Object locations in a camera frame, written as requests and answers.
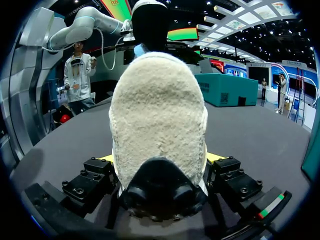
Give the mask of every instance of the robotic arm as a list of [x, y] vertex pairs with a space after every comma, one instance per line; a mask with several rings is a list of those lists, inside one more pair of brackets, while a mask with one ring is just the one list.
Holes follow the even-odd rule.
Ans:
[[94, 28], [109, 34], [120, 35], [123, 25], [121, 21], [104, 15], [94, 7], [87, 6], [79, 10], [71, 26], [59, 30], [50, 37], [46, 47], [50, 51], [62, 50], [70, 44], [90, 38]]

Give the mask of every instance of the man in white shirt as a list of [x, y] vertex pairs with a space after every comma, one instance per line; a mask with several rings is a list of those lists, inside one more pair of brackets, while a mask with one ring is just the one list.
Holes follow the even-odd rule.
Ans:
[[279, 85], [281, 86], [280, 104], [279, 104], [279, 108], [275, 111], [275, 113], [283, 114], [284, 113], [284, 107], [285, 107], [285, 96], [286, 96], [286, 93], [287, 93], [287, 80], [286, 80], [285, 75], [283, 73], [280, 74]]
[[90, 77], [96, 72], [97, 60], [82, 53], [83, 42], [74, 44], [73, 55], [65, 62], [64, 87], [73, 115], [78, 115], [95, 105], [90, 97]]

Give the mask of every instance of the gray table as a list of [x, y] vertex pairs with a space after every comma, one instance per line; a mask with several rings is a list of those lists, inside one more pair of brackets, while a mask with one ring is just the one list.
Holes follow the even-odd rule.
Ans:
[[[110, 103], [96, 106], [72, 118], [41, 140], [16, 168], [12, 180], [21, 192], [33, 183], [49, 181], [59, 190], [64, 180], [79, 174], [83, 163], [92, 156], [111, 154], [109, 129]], [[292, 199], [274, 220], [282, 227], [292, 217], [309, 190], [309, 183], [300, 170], [310, 133], [296, 123], [260, 107], [216, 108], [206, 104], [208, 125], [206, 144], [210, 153], [234, 156], [245, 172], [263, 180], [266, 192], [273, 186], [292, 193]], [[239, 216], [233, 214], [220, 198], [228, 226]], [[104, 226], [110, 198], [106, 196], [86, 219]], [[178, 222], [150, 222], [129, 217], [120, 211], [115, 229], [122, 235], [165, 236], [166, 239], [207, 239], [203, 229], [217, 226], [209, 206], [202, 212]]]

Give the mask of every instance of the fuzzy white slipper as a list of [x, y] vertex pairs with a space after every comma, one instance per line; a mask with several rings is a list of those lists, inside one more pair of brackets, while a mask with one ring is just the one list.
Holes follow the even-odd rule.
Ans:
[[161, 52], [135, 59], [117, 83], [109, 110], [122, 186], [153, 157], [173, 161], [197, 186], [206, 166], [207, 118], [197, 80], [184, 62]]

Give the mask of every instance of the qr code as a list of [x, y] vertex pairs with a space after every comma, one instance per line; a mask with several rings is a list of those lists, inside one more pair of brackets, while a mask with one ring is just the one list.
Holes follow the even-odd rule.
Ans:
[[229, 100], [229, 93], [227, 93], [227, 92], [222, 92], [222, 93], [221, 93], [220, 103], [221, 103], [221, 104], [227, 104], [227, 103], [228, 103], [228, 100]]

